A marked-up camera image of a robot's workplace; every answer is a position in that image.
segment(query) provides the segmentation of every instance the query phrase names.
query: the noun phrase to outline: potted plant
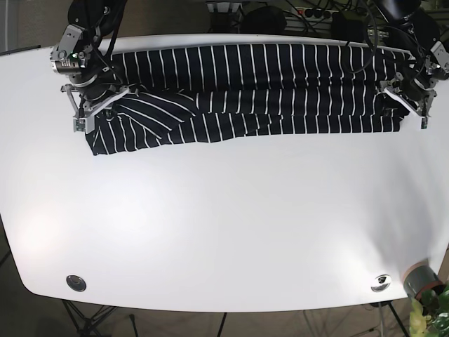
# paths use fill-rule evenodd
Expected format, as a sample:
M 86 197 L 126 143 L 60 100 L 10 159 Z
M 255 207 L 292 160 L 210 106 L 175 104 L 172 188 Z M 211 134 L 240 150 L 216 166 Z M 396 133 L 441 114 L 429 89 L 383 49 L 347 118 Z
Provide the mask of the potted plant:
M 449 336 L 449 285 L 443 284 L 427 261 L 412 266 L 403 285 L 412 300 L 410 337 Z

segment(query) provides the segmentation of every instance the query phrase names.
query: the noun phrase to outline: white table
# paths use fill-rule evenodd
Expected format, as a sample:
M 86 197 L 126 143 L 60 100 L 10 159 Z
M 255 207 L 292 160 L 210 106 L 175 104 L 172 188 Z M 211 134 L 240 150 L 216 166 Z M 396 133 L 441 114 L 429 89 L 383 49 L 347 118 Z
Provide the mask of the white table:
M 120 50 L 292 37 L 132 38 Z M 33 293 L 248 312 L 402 298 L 449 242 L 449 82 L 426 131 L 242 138 L 94 157 L 50 49 L 0 58 L 0 213 Z M 370 286 L 388 274 L 382 293 Z M 83 277 L 84 292 L 66 284 Z

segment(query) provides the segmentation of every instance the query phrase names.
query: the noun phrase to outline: screw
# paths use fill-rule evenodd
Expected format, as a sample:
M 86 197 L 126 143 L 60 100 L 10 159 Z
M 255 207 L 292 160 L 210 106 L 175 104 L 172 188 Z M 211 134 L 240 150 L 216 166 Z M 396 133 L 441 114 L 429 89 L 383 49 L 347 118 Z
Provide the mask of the screw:
M 64 60 L 64 59 L 65 59 L 65 56 L 66 56 L 65 51 L 60 51 L 60 52 L 58 53 L 58 57 L 59 57 L 60 60 Z

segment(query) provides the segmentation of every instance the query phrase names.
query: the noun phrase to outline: floor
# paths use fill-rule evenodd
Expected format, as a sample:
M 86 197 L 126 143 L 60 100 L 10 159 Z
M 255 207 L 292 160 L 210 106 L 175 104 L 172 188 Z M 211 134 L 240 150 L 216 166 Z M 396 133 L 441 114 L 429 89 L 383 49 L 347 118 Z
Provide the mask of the floor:
M 29 0 L 19 3 L 18 46 L 51 46 L 59 42 L 67 24 L 67 9 L 72 0 Z M 120 36 L 146 34 L 174 34 L 207 32 L 209 15 L 201 2 L 188 0 L 130 0 Z M 0 229 L 0 257 L 8 250 L 6 238 Z M 441 270 L 449 275 L 449 258 Z M 98 306 L 77 303 L 86 314 L 93 314 Z M 394 306 L 408 323 L 408 300 L 394 301 Z M 119 308 L 100 327 L 100 332 L 113 337 L 134 336 L 129 314 L 136 316 L 139 335 L 151 337 L 216 336 L 222 314 L 164 312 Z M 389 337 L 403 336 L 393 315 L 384 309 Z M 308 327 L 308 317 L 312 333 Z M 379 336 L 380 318 L 369 305 L 345 308 L 311 310 L 307 312 L 231 313 L 222 333 L 227 336 Z M 76 336 L 61 300 L 36 296 L 20 281 L 12 257 L 0 269 L 0 334 L 8 337 L 71 337 Z

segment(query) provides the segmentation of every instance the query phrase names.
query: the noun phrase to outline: striped shirt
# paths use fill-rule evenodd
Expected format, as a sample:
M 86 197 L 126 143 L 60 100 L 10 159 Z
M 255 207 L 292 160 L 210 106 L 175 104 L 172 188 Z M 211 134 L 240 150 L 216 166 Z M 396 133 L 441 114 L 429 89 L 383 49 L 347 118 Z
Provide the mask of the striped shirt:
M 226 45 L 116 54 L 139 91 L 95 117 L 93 154 L 244 136 L 399 131 L 405 109 L 385 110 L 378 81 L 395 77 L 400 52 L 372 65 L 361 47 Z

